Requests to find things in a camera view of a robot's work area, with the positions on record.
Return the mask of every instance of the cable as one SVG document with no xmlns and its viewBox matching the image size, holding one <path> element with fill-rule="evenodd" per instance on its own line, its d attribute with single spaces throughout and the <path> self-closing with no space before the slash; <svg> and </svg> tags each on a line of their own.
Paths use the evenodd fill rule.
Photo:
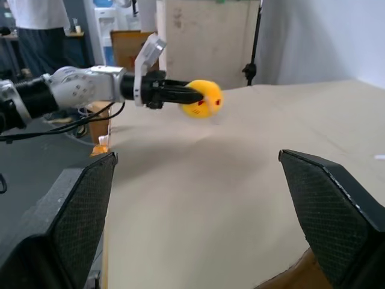
<svg viewBox="0 0 385 289">
<path fill-rule="evenodd" d="M 72 123 L 69 123 L 67 125 L 63 125 L 59 128 L 54 128 L 54 129 L 51 129 L 49 131 L 46 131 L 46 132 L 32 132 L 32 133 L 27 133 L 27 134 L 13 134 L 13 135 L 4 135 L 4 136 L 0 136 L 0 141 L 6 141 L 7 143 L 11 143 L 15 140 L 24 140 L 24 139 L 28 139 L 28 138 L 33 138 L 33 137 L 39 137 L 39 136 L 42 136 L 42 135 L 55 135 L 55 134 L 62 134 L 62 133 L 65 133 L 65 132 L 69 132 L 81 125 L 86 125 L 90 122 L 100 122 L 102 120 L 109 120 L 109 119 L 112 119 L 113 117 L 116 117 L 118 116 L 124 109 L 125 107 L 125 103 L 122 104 L 122 107 L 118 110 L 118 112 L 116 112 L 115 114 L 113 114 L 112 116 L 109 116 L 109 117 L 103 117 L 103 118 L 100 118 L 100 119 L 94 119 L 96 116 L 99 116 L 101 113 L 103 113 L 104 111 L 106 111 L 107 109 L 109 109 L 110 107 L 112 107 L 115 103 L 111 103 L 109 105 L 107 105 L 105 108 L 99 110 L 97 113 L 93 113 L 93 114 L 90 114 L 89 116 L 87 117 L 84 117 L 80 120 L 77 120 L 75 122 L 72 122 Z"/>
</svg>

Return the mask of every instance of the desk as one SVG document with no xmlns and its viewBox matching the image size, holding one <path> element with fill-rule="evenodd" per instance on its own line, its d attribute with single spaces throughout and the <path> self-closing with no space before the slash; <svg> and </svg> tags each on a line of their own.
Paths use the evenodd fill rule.
<svg viewBox="0 0 385 289">
<path fill-rule="evenodd" d="M 90 63 L 90 58 L 89 58 L 88 52 L 87 52 L 87 45 L 85 43 L 84 32 L 81 32 L 81 33 L 71 32 L 69 35 L 66 36 L 66 39 L 67 40 L 73 40 L 73 39 L 79 40 L 81 53 L 82 53 L 82 56 L 84 58 L 84 66 L 90 67 L 91 63 Z M 22 67 L 20 67 L 20 65 L 19 65 L 17 57 L 14 53 L 14 48 L 12 46 L 12 43 L 19 41 L 19 39 L 15 35 L 7 35 L 7 36 L 0 36 L 0 40 L 5 42 L 7 54 L 10 57 L 11 64 L 12 64 L 11 69 L 12 69 L 13 78 L 17 79 L 17 76 L 21 75 L 21 68 Z"/>
<path fill-rule="evenodd" d="M 107 218 L 113 289 L 253 288 L 308 248 L 278 152 L 341 163 L 385 204 L 385 91 L 358 81 L 224 92 L 217 119 L 128 104 Z"/>
</svg>

